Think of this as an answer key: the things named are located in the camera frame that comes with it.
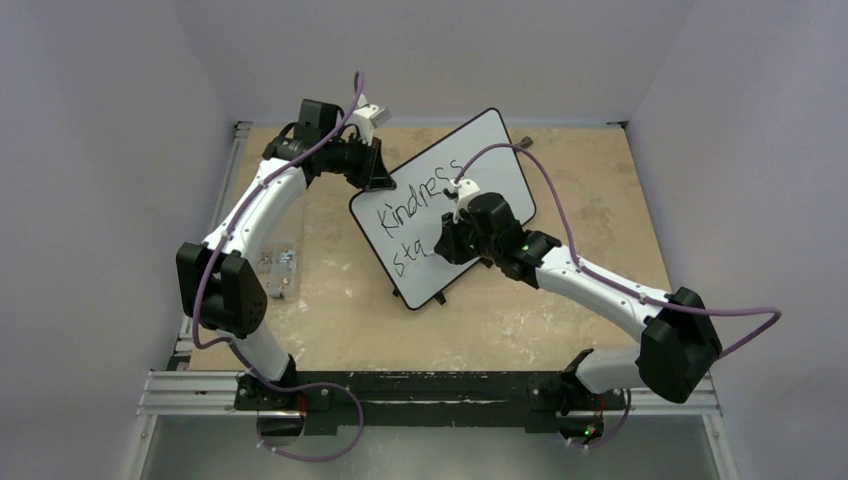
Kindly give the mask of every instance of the table top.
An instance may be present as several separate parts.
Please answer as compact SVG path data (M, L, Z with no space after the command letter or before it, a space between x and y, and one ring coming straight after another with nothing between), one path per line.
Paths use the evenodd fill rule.
M381 128L392 169L452 128ZM279 128L253 128L235 188L252 180L265 145ZM551 175L580 255L644 285L668 278L624 131L619 128L511 128ZM536 202L526 228L561 240L565 232L551 193L519 157ZM447 303L408 310L348 209L356 189L323 175L303 197L298 293L269 299L265 322L302 370L559 370L585 348L632 345L623 331L567 298L509 280L482 264L445 290ZM283 219L300 222L300 215ZM201 331L208 340L215 334ZM192 370L240 370L229 349L192 355Z

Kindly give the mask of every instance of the whiteboard black border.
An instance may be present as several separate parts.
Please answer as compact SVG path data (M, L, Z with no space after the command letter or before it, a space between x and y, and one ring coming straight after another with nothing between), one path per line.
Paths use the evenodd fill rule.
M435 142L433 142L433 144L432 144L432 145L430 145L429 147L427 147L427 148L425 148L424 150L421 150L420 152L416 153L416 154L415 154L412 158L410 158L409 160L407 160L407 161L405 161L405 162L401 163L400 165L398 165L397 167L395 167L394 169L392 169L392 171L391 171L391 172L389 172L389 173L394 173L394 172L396 172L397 170L400 170L400 169L401 169L401 168L403 168L403 167L404 167L407 163L409 163L409 162L411 162L411 161L415 160L416 158L420 157L421 155L425 154L425 153L426 153L427 151L429 151L431 148L433 148L433 147L435 147L436 145L438 145L438 144L442 143L444 140L446 140L448 137L450 137L450 136L451 136L451 135L453 135L454 133L456 133L456 132L458 132L458 131L462 130L462 129L463 129L463 128L465 128L468 124L472 123L474 120L477 120L478 118L482 117L483 115L485 115L485 114L487 114L487 113L489 113L489 112L491 112L491 111L495 111L495 112L497 112L497 114L498 114L498 118L501 120L501 125L503 125L503 127L504 127L504 132L506 132L506 139L507 139L507 141L508 141L509 143L512 143L512 138L510 138L510 136L509 136L509 128L507 128L507 126L506 126L506 122L504 122L503 115L501 115L501 111L500 111L500 110L498 110L498 109L497 109L497 108L495 108L495 107L489 107L489 108L487 108L486 110L483 110L482 112L480 112L480 113L478 113L477 115L475 115L473 118L471 118L471 119L470 119L470 120L468 120L467 122L465 122L465 123L463 123L462 125L460 125L460 126L456 127L455 129L453 129L450 133L448 133L448 134L447 134L447 135L445 135L444 137L442 137L442 138L440 138L440 139L436 140L436 141L435 141ZM516 165L518 165L518 171L519 171L519 172L521 172L521 179L522 179L522 180L524 180L524 185L527 187L527 193L529 193L529 194L530 194L530 202L533 204L533 213L530 215L530 218L528 218L526 222L524 222L524 223L522 223L522 224L521 224L521 225L523 226L523 225L527 225L527 223L529 223L529 222L530 222L530 220L533 220L533 219L536 217L536 199L535 199L535 198L533 198L533 191L532 191L532 190L530 190L530 184L529 184L529 183L527 183L527 177L524 175L524 169L522 169L522 168L521 168L521 162L519 162L519 161L518 161L518 155L516 154L515 150L512 150L512 156L513 156L513 158L515 158L515 163L516 163ZM409 303L407 303L406 299L405 299L405 298L403 298L403 295L402 295L402 294L400 294L400 288L398 288L398 286L397 286L397 284L395 283L394 279L392 279L392 275L389 273L389 269L388 269L388 267L386 267L386 264L385 264L385 263L383 263L383 260L382 260L382 259L380 259L380 255L377 253L377 249L376 249L376 248L374 248L374 244L373 244L373 243L371 243L371 239L369 239L369 238L368 238L368 235L365 233L365 229L363 229L363 228L362 228L362 224L360 224L360 223L359 223L359 220L356 218L356 215L354 215L354 214L353 214L353 201L354 201L354 200L356 200L356 197L358 197L358 196L362 195L363 193L365 193L365 191L364 191L364 190L363 190L363 191L360 191L360 192L357 192L357 193L356 193L356 194L354 194L352 197L350 197L350 201L349 201L349 202L348 202L348 204L347 204L348 211L350 212L350 216L351 216L351 217L353 217L353 221L354 221L354 222L356 222L356 226L357 226L357 227L359 227L359 231L360 231L360 232L362 232L362 236L363 236L363 237L365 237L365 241L366 241L366 242L368 242L368 246L369 246L369 247L371 247L371 251L373 251L373 252L374 252L374 256L375 256L375 257L377 257L377 261L379 261L379 262L380 262L380 266L382 266L382 267L383 267L383 271L384 271L384 272L386 272L386 276L387 276L387 277L389 277L389 281L390 281L390 282L392 282L392 286L394 287L394 289L395 289L395 290L397 290L397 291L398 291L398 293L399 293L398 297L400 297L400 299L403 301L403 304L404 304L404 305L406 306L406 308L408 308L409 310L417 311L417 310L420 310L421 308L423 308L425 305L427 305L428 303L430 303L430 301L432 301L434 298L436 298L436 295L438 295L440 292L444 292L444 291L445 291L445 290L446 290L449 286L451 286L451 285L453 284L453 282L455 282L455 281L456 281L456 279L458 279L459 277L461 277L462 275L464 275L464 274L465 274L465 272L467 272L467 271L468 271L471 267L473 267L474 265L476 265L476 264L477 264L477 262L479 262L479 261L480 261L480 257L477 257L477 258L476 258L473 262L471 262L471 263L468 265L468 267L467 267L467 268L465 268L465 270L461 271L461 272L460 272L457 276L455 276L455 277L453 278L453 280L451 280L450 282L448 282L448 283L447 283L444 287L442 287L442 289L441 289L441 290L439 290L438 292L434 293L434 294L433 294L433 296L431 296L430 298L428 298L427 300L425 300L423 303L421 303L421 305L419 305L418 307L415 307L415 308L410 307L410 306L409 306Z

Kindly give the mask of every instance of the white wall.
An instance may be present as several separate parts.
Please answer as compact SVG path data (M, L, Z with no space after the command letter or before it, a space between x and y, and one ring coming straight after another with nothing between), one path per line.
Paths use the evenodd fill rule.
M301 98L342 101L359 68L395 124L492 105L512 123L625 120L695 3L173 1L236 118L289 120Z
M628 128L672 282L785 310L714 370L741 478L848 477L846 24L842 0L702 0Z
M0 45L0 478L115 478L229 120L167 2L4 0Z

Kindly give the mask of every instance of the whiteboard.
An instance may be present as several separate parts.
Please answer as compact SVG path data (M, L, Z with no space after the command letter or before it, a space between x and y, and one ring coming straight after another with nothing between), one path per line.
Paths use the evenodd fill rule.
M455 203L442 190L474 154L493 143L512 143L498 110L490 108L393 170L397 189L360 192L350 212L407 308L417 310L471 268L479 258L451 265L433 253L442 233L442 214ZM515 152L487 152L468 169L483 192L497 192L522 224L536 204Z

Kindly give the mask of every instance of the plywood surface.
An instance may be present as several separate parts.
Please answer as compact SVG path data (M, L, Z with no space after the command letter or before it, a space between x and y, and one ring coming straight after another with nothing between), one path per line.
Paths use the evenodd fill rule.
M451 128L383 128L389 169ZM234 195L252 179L264 146L279 131L251 131ZM510 129L529 135L562 197L580 254L642 284L668 279L624 132L620 129ZM521 159L536 201L527 228L562 240L550 191ZM566 298L536 291L478 264L445 291L447 304L410 311L348 210L356 190L324 175L304 200L299 294L269 300L265 321L304 370L557 370L587 347L633 341L612 323ZM201 338L214 334L201 332ZM193 370L240 370L225 347L195 352Z

